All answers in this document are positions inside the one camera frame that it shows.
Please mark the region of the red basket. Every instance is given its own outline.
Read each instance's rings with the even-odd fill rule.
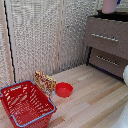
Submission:
[[[31,81],[0,89],[0,99],[15,128],[46,128],[55,105]]]

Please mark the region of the wooden floorboard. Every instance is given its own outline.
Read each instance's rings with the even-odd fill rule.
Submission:
[[[52,98],[57,111],[48,128],[110,128],[128,101],[123,82],[91,66],[81,65],[52,77],[74,89],[68,98]],[[1,103],[0,128],[13,128]]]

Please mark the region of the metal drawer handle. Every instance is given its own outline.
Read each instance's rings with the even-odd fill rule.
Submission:
[[[101,35],[97,35],[97,34],[91,34],[91,35],[92,35],[92,36],[95,36],[95,37],[100,37],[100,38],[103,38],[103,39],[108,39],[108,40],[111,40],[111,41],[118,42],[118,40],[115,39],[115,38],[108,38],[108,37],[101,36]]]
[[[105,58],[102,57],[102,56],[96,56],[96,57],[99,58],[99,59],[101,59],[101,60],[104,60],[104,61],[106,61],[106,62],[108,62],[108,63],[111,63],[111,64],[113,64],[113,65],[120,66],[118,63],[112,62],[112,61],[110,61],[110,60],[108,60],[108,59],[105,59]]]

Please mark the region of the wicker wall panel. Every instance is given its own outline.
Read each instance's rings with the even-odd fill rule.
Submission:
[[[10,2],[19,81],[34,80],[36,70],[52,75],[55,70],[60,0]]]
[[[86,18],[95,13],[96,0],[67,0],[59,70],[85,63],[84,34]]]
[[[0,0],[0,88],[14,82],[10,51],[7,51],[8,45],[5,12],[3,2]]]

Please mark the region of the red pet bowl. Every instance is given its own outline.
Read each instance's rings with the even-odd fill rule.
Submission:
[[[60,97],[68,97],[71,95],[73,87],[68,83],[58,83],[56,85],[56,93]]]

